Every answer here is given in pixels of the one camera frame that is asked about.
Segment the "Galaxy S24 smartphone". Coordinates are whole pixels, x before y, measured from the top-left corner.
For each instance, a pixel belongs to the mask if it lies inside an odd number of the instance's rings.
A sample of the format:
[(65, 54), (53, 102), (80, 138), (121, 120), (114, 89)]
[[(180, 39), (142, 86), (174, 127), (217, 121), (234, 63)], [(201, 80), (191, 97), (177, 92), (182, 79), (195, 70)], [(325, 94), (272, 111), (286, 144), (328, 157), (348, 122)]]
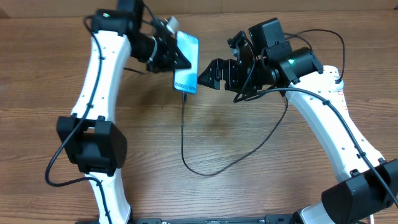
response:
[(197, 93), (199, 40), (188, 33), (176, 33), (177, 56), (173, 87), (177, 91), (195, 95)]

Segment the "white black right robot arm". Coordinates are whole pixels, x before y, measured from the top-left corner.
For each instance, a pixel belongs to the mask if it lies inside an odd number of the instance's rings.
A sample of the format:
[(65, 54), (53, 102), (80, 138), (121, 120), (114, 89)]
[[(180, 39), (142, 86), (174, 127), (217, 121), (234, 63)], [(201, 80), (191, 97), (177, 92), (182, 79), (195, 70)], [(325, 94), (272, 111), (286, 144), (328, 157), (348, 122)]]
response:
[(213, 60), (198, 83), (236, 93), (235, 102), (279, 92), (294, 105), (324, 148), (337, 184), (319, 202), (267, 223), (359, 223), (397, 204), (397, 161), (387, 161), (349, 116), (343, 79), (309, 47), (293, 50), (273, 18), (228, 40), (233, 58)]

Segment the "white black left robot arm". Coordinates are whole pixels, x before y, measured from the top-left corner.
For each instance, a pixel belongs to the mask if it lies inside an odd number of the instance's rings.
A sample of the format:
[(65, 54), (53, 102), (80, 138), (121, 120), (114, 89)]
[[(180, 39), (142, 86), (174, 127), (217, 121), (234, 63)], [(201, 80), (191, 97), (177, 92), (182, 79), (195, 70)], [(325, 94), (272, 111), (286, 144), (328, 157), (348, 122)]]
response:
[(182, 32), (174, 17), (151, 20), (152, 32), (141, 32), (148, 6), (141, 0), (119, 1), (115, 10), (98, 9), (84, 18), (91, 36), (91, 54), (80, 96), (69, 116), (59, 117), (60, 151), (76, 164), (94, 191), (99, 223), (134, 221), (121, 169), (127, 139), (116, 126), (116, 101), (129, 58), (151, 73), (172, 72), (172, 86), (184, 94), (197, 92), (196, 37)]

